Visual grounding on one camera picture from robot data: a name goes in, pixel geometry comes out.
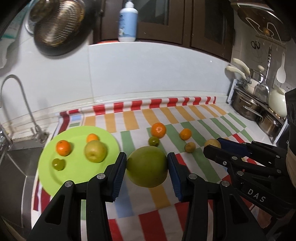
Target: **cabinet door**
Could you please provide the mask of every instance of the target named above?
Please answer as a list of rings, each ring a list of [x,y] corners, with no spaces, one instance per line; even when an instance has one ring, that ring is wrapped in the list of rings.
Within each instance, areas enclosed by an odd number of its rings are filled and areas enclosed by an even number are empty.
[[[191,47],[230,61],[234,14],[228,0],[194,0]]]
[[[133,0],[138,10],[137,39],[182,44],[184,0]],[[114,40],[118,35],[119,11],[126,0],[106,0],[100,31],[100,40]]]

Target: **round plate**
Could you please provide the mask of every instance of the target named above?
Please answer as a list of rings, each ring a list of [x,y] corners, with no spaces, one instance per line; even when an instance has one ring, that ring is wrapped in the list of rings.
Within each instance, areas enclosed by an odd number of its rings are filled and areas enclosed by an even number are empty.
[[[94,133],[107,146],[108,154],[100,163],[93,163],[84,156],[86,137]],[[66,140],[72,145],[72,152],[68,156],[60,156],[55,147],[58,141]],[[40,182],[51,196],[54,196],[65,181],[74,183],[89,181],[98,173],[105,171],[106,167],[115,163],[119,154],[119,146],[116,139],[106,130],[95,126],[79,126],[62,132],[51,140],[44,148],[38,163]],[[57,171],[52,167],[52,160],[64,159],[64,170]]]

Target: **glass panel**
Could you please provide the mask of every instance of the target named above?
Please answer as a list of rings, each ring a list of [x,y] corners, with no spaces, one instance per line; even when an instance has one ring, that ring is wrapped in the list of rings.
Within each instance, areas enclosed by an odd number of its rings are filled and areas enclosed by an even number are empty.
[[[168,25],[169,0],[132,0],[138,10],[138,21]]]
[[[205,37],[224,44],[226,19],[219,7],[219,0],[205,0]]]

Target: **bottle label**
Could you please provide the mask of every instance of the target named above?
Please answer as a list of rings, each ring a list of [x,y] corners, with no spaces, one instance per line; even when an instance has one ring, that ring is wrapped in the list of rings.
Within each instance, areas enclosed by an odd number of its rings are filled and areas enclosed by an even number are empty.
[[[119,37],[136,37],[138,14],[123,12],[119,16]]]

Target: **stainless steel sink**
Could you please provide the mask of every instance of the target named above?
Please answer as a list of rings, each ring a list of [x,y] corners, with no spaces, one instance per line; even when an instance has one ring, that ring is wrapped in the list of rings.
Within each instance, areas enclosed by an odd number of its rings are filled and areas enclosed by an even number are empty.
[[[14,140],[0,159],[0,215],[23,238],[31,231],[31,197],[38,160],[45,144]]]

